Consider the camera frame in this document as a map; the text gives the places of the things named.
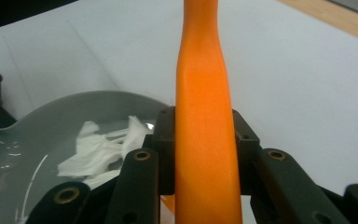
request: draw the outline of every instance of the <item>white table surface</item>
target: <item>white table surface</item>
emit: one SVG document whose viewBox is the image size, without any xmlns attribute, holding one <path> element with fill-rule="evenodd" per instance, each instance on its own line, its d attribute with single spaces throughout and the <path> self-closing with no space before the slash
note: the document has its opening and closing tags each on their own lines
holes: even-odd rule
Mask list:
<svg viewBox="0 0 358 224">
<path fill-rule="evenodd" d="M 182 13 L 181 0 L 83 0 L 1 27 L 5 108 L 21 119 L 97 90 L 174 105 Z M 220 1 L 219 30 L 233 107 L 262 147 L 336 193 L 358 183 L 358 38 L 271 0 Z"/>
</svg>

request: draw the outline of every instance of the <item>gray dish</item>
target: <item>gray dish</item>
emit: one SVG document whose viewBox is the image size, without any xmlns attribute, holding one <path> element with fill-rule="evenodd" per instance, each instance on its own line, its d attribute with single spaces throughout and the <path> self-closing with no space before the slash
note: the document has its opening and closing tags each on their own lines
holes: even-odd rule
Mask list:
<svg viewBox="0 0 358 224">
<path fill-rule="evenodd" d="M 154 123 L 165 107 L 127 92 L 86 92 L 42 106 L 0 129 L 0 223 L 20 222 L 49 189 L 73 180 L 58 177 L 57 165 L 75 154 L 85 121 L 96 122 L 101 133 L 108 133 L 126 128 L 130 115 Z"/>
</svg>

